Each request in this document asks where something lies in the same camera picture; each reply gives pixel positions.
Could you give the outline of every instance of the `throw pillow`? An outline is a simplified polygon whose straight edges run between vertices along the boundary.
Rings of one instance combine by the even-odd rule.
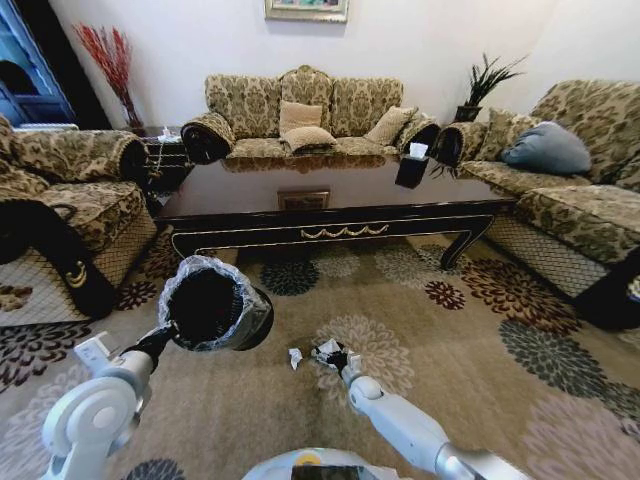
[[[337,143],[329,132],[320,127],[294,128],[285,133],[282,138],[289,144],[292,152],[305,147],[330,146]]]
[[[497,162],[502,150],[510,147],[526,130],[535,127],[540,119],[506,110],[489,110],[489,128],[474,158],[479,162]]]
[[[513,147],[502,152],[502,160],[510,167],[556,175],[591,169],[591,157],[582,140],[554,122],[542,122],[524,132]]]
[[[319,127],[322,121],[320,105],[280,102],[280,138],[289,130],[300,127]]]
[[[378,145],[386,147],[392,145],[396,139],[400,130],[404,128],[413,114],[418,111],[418,108],[398,108],[391,107],[387,110],[376,126],[371,129],[369,133],[364,135],[364,138],[370,140]]]

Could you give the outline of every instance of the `floral upholstered sofa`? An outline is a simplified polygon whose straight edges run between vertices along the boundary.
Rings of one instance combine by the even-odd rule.
[[[366,164],[397,157],[412,141],[432,145],[440,131],[435,118],[417,112],[394,145],[363,137],[402,102],[403,85],[390,78],[332,78],[303,65],[277,78],[211,75],[205,87],[209,112],[184,125],[185,147],[196,163],[226,159],[225,167],[236,171],[286,168],[300,157],[313,157],[316,161],[306,164],[311,168],[336,167],[347,158]],[[293,154],[278,139],[281,100],[321,105],[320,126],[336,137],[337,145]]]
[[[520,199],[515,215],[496,219],[489,238],[575,298],[640,247],[640,85],[562,82],[531,117],[495,116],[507,145],[537,122],[555,121],[583,140],[591,170],[560,177],[492,161],[501,148],[484,144],[489,127],[482,122],[443,129],[438,159]]]
[[[14,132],[0,116],[0,327],[100,318],[155,236],[117,131]]]

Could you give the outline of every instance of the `side table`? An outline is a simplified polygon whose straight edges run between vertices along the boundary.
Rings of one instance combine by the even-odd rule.
[[[178,136],[175,142],[158,139],[162,135],[163,128],[144,127],[132,130],[149,149],[149,158],[143,166],[146,178],[144,190],[152,214],[155,214],[171,194],[178,190],[195,166],[189,160],[180,138],[180,127],[168,127],[173,135]]]

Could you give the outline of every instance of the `carpet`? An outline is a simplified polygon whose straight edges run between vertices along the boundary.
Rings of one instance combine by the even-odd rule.
[[[42,422],[89,378],[74,345],[108,330],[126,346],[155,324],[157,296],[178,263],[168,240],[159,236],[108,318],[0,330],[0,478],[44,472]],[[493,450],[536,478],[640,478],[638,332],[580,321],[482,242],[444,272],[447,244],[430,236],[242,250],[231,261],[272,299],[271,334],[249,352],[168,345],[140,428],[109,460],[108,478],[238,479],[309,446],[430,478],[351,410],[337,375],[308,360],[291,369],[288,348],[308,358],[330,337],[360,352],[368,374],[435,417],[460,447]]]

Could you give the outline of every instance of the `potted plant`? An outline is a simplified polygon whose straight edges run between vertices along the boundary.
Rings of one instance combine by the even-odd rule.
[[[526,57],[522,57],[504,67],[498,68],[495,65],[498,60],[500,60],[500,57],[489,61],[487,54],[483,53],[482,59],[484,61],[484,67],[479,67],[478,65],[471,67],[471,75],[469,76],[471,95],[469,95],[469,100],[464,102],[464,105],[458,107],[454,122],[473,122],[482,109],[479,104],[484,97],[489,95],[500,82],[522,75],[523,72],[512,72],[512,70],[525,58]]]

